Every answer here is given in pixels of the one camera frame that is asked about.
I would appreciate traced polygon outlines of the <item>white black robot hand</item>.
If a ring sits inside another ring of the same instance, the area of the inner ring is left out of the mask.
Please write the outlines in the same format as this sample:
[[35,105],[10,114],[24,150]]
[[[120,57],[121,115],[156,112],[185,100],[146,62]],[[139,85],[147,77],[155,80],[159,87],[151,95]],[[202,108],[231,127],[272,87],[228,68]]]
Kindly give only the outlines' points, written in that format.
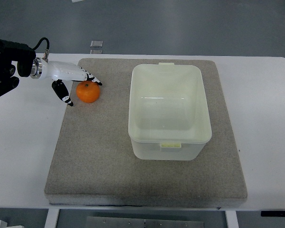
[[69,92],[64,84],[66,81],[91,81],[102,85],[102,83],[91,73],[72,63],[59,62],[59,61],[45,61],[42,58],[34,60],[35,69],[31,70],[31,77],[37,79],[51,78],[52,88],[58,98],[69,106],[73,106]]

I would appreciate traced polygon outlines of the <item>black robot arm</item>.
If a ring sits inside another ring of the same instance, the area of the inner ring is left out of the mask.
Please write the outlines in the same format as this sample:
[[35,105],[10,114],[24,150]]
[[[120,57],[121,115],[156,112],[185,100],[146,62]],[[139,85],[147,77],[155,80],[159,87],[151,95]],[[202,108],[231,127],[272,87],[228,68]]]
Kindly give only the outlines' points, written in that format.
[[19,85],[19,78],[14,76],[16,72],[20,77],[41,77],[43,65],[41,60],[36,58],[36,49],[42,41],[47,43],[43,57],[44,61],[47,61],[50,42],[46,37],[41,38],[33,48],[0,39],[0,97]]

